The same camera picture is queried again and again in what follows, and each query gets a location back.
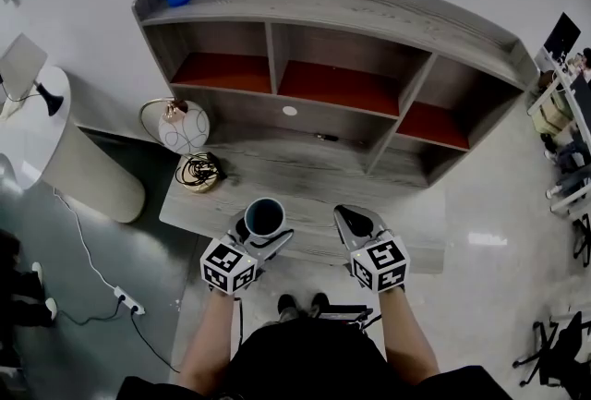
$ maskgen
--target cubby compartment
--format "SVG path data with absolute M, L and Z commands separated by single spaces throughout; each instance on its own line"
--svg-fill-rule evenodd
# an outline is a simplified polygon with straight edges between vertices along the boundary
M 440 56 L 397 133 L 467 152 L 520 93 L 500 79 Z
M 366 35 L 271 24 L 278 93 L 396 118 L 404 82 L 426 54 Z
M 319 134 L 363 149 L 370 148 L 392 125 L 392 121 L 385 117 L 331 108 L 320 103 L 294 102 L 281 96 L 195 88 L 178 89 L 176 95 L 203 107 L 213 127 L 227 123 L 241 127 L 275 127 L 310 136 Z M 296 115 L 287 115 L 283 111 L 285 106 L 295 109 Z
M 427 188 L 464 155 L 465 152 L 438 144 L 393 136 L 373 175 L 396 175 L 399 183 Z
M 263 23 L 188 22 L 144 30 L 173 86 L 271 93 Z

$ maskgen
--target power strip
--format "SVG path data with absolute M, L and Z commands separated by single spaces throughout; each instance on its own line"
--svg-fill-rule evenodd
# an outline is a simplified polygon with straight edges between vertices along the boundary
M 123 304 L 126 305 L 129 309 L 133 309 L 133 307 L 138 307 L 136 311 L 137 315 L 143 315 L 146 313 L 144 307 L 142 307 L 136 300 L 130 297 L 120 286 L 115 289 L 115 297 L 119 299 L 121 296 L 125 297 L 123 300 Z

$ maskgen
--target white cable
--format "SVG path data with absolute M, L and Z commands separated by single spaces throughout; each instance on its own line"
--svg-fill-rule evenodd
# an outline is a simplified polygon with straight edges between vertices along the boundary
M 68 209 L 69 209 L 71 212 L 73 212 L 73 213 L 74 213 L 74 216 L 76 216 L 76 224 L 78 225 L 78 233 L 80 234 L 80 241 L 82 241 L 82 246 L 84 246 L 84 249 L 86 249 L 86 253 L 87 253 L 87 254 L 88 254 L 88 256 L 89 256 L 89 263 L 90 263 L 90 266 L 91 266 L 91 268 L 92 268 L 92 269 L 93 269 L 93 270 L 94 270 L 94 271 L 95 271 L 97 274 L 99 274 L 99 277 L 101 277 L 101 280 L 103 280 L 103 283 L 104 283 L 105 285 L 107 285 L 107 286 L 110 286 L 110 287 L 111 287 L 113 290 L 115 290 L 115 287 L 114 287 L 114 286 L 112 286 L 111 284 L 109 284 L 109 283 L 108 283 L 106 280 L 104 280 L 103 274 L 102 274 L 102 273 L 100 273 L 100 272 L 99 272 L 99 271 L 96 269 L 96 267 L 94 267 L 94 265 L 92 264 L 92 257 L 90 256 L 90 251 L 89 251 L 89 248 L 88 248 L 88 246 L 86 245 L 86 242 L 84 242 L 84 236 L 82 235 L 82 228 L 80 227 L 80 220 L 79 220 L 79 218 L 78 218 L 78 214 L 77 214 L 77 213 L 76 213 L 74 210 L 72 210 L 72 208 L 70 208 L 70 205 L 69 205 L 69 204 L 67 204 L 67 203 L 64 201 L 64 199 L 63 199 L 63 198 L 62 198 L 60 195 L 58 195 L 58 194 L 55 192 L 55 188 L 54 188 L 54 195 L 55 195 L 57 198 L 59 198 L 59 199 L 62 201 L 62 203 L 64 203 L 64 204 L 66 205 L 66 208 L 68 208 Z

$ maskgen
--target tiled floor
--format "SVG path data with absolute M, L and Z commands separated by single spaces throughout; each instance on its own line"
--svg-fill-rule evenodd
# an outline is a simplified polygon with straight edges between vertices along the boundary
M 144 151 L 139 146 L 138 152 Z M 572 259 L 570 223 L 549 212 L 544 190 L 552 182 L 554 169 L 542 152 L 524 107 L 518 106 L 467 159 L 436 187 L 425 190 L 422 200 L 429 194 L 445 196 L 445 221 L 440 229 L 448 241 L 445 268 L 440 275 L 413 274 L 407 284 L 410 302 L 440 366 L 451 370 L 482 364 L 513 398 L 566 398 L 564 391 L 542 388 L 537 382 L 520 389 L 518 382 L 525 370 L 513 370 L 511 364 L 531 349 L 534 320 L 551 309 L 561 311 L 570 303 L 591 300 L 587 289 L 591 275 L 580 261 Z M 131 168 L 138 175 L 151 175 L 150 169 L 138 164 Z M 160 174 L 160 179 L 165 190 L 170 176 Z M 156 203 L 163 188 L 156 191 Z M 42 187 L 42 191 L 18 197 L 4 185 L 0 226 L 23 236 L 27 259 L 42 259 L 48 268 L 50 292 L 58 294 L 69 308 L 80 308 L 75 314 L 82 316 L 90 308 L 107 310 L 110 294 L 94 280 L 84 258 L 76 256 L 80 247 L 72 215 L 55 206 L 49 191 Z M 142 320 L 145 333 L 163 354 L 172 349 L 173 364 L 177 364 L 208 295 L 197 264 L 208 241 L 201 238 L 193 250 L 191 235 L 157 222 L 156 206 L 144 216 L 146 224 L 154 224 L 152 228 L 148 224 L 130 229 L 99 221 L 100 217 L 84 208 L 81 216 L 89 237 L 107 239 L 93 245 L 97 265 L 110 277 L 127 273 L 124 282 L 150 306 L 150 314 Z M 429 211 L 424 217 L 433 220 Z M 482 245 L 483 241 L 496 245 Z M 315 292 L 324 291 L 334 303 L 367 303 L 377 308 L 377 298 L 362 290 L 343 268 L 278 257 L 266 269 L 243 295 L 246 336 L 265 321 L 276 319 L 277 298 L 283 292 L 295 294 L 303 305 Z M 32 331 L 19 338 L 26 361 L 34 368 L 35 397 L 53 398 L 48 393 L 59 389 L 53 377 L 59 381 L 62 375 L 70 375 L 68 369 L 76 363 L 79 388 L 63 398 L 76 397 L 73 394 L 110 398 L 125 374 L 163 380 L 169 373 L 138 342 L 128 320 L 96 325 L 88 331 L 65 328 L 65 323 L 58 323 L 52 335 Z M 380 330 L 380 323 L 370 328 L 378 345 L 382 345 Z M 55 358 L 63 366 L 56 366 Z
M 134 224 L 118 224 L 66 197 L 79 215 L 95 266 L 122 286 L 147 314 L 137 320 L 155 349 L 170 356 L 197 237 L 158 220 L 177 158 L 155 144 L 97 139 L 115 160 L 145 185 L 147 206 Z M 0 163 L 0 175 L 3 174 Z M 40 182 L 22 192 L 0 177 L 0 227 L 21 240 L 22 271 L 39 261 L 48 296 L 77 320 L 107 316 L 115 309 L 113 290 L 94 273 L 82 247 L 76 219 Z M 31 398 L 80 400 L 115 398 L 127 375 L 165 381 L 169 369 L 141 342 L 129 310 L 109 322 L 79 327 L 61 315 L 54 327 L 18 328 Z
M 555 171 L 543 150 L 524 107 L 518 106 L 467 159 L 426 190 L 439 194 L 443 187 L 445 193 L 445 268 L 441 275 L 413 274 L 407 284 L 441 368 L 481 364 L 513 398 L 566 397 L 562 389 L 543 388 L 537 381 L 521 389 L 518 383 L 527 370 L 514 370 L 512 362 L 531 350 L 533 321 L 550 309 L 561 312 L 569 303 L 591 300 L 591 275 L 571 255 L 571 225 L 549 212 L 544 190 Z M 483 241 L 498 245 L 478 244 Z M 276 319 L 276 302 L 284 292 L 303 305 L 324 291 L 334 303 L 378 307 L 377 298 L 343 268 L 278 257 L 266 269 L 242 295 L 245 335 Z M 190 279 L 175 362 L 198 323 L 205 293 L 196 273 Z M 380 323 L 370 335 L 383 345 Z

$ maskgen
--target black shirt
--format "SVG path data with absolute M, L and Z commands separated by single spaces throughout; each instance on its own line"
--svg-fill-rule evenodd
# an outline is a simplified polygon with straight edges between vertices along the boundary
M 125 379 L 117 400 L 203 398 L 182 387 Z M 397 378 L 356 327 L 310 318 L 260 328 L 230 362 L 215 398 L 510 398 L 481 367 L 431 377 L 418 386 Z

